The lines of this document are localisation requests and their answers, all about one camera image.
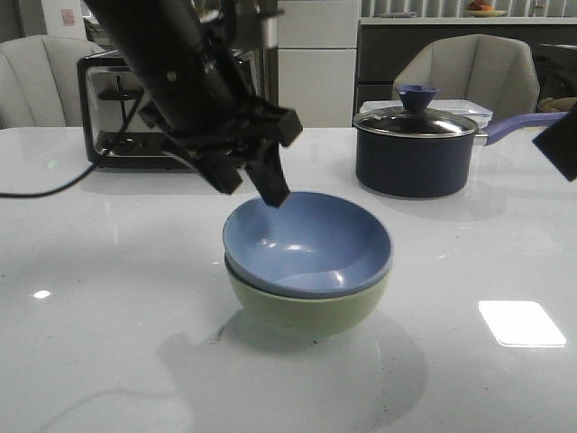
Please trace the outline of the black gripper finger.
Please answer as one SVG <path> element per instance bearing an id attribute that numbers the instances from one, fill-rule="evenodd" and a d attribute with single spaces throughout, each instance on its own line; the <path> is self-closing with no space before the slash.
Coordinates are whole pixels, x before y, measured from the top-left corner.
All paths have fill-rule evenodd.
<path id="1" fill-rule="evenodd" d="M 546 128 L 533 144 L 568 181 L 576 180 L 576 105 L 564 112 L 541 113 Z"/>

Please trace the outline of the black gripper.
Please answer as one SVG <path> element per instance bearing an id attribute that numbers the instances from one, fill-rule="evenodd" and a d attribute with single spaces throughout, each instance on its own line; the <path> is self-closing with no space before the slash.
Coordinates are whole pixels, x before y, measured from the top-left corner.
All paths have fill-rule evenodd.
<path id="1" fill-rule="evenodd" d="M 290 146 L 303 126 L 295 110 L 256 95 L 228 49 L 145 49 L 137 54 L 137 77 L 151 100 L 140 116 L 178 145 L 170 157 L 231 195 L 243 180 L 217 152 L 239 152 L 264 203 L 283 204 L 290 189 L 279 146 Z"/>

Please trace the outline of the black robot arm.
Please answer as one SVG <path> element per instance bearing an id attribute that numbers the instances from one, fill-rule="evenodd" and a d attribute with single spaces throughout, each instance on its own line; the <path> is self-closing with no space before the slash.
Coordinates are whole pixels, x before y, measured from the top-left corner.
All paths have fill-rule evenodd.
<path id="1" fill-rule="evenodd" d="M 302 131 L 295 110 L 259 97 L 233 50 L 262 42 L 265 21 L 255 1 L 223 1 L 202 20 L 190 1 L 89 1 L 151 101 L 144 123 L 166 137 L 161 150 L 199 173 L 216 190 L 233 193 L 244 168 L 269 206 L 289 195 L 279 148 Z"/>

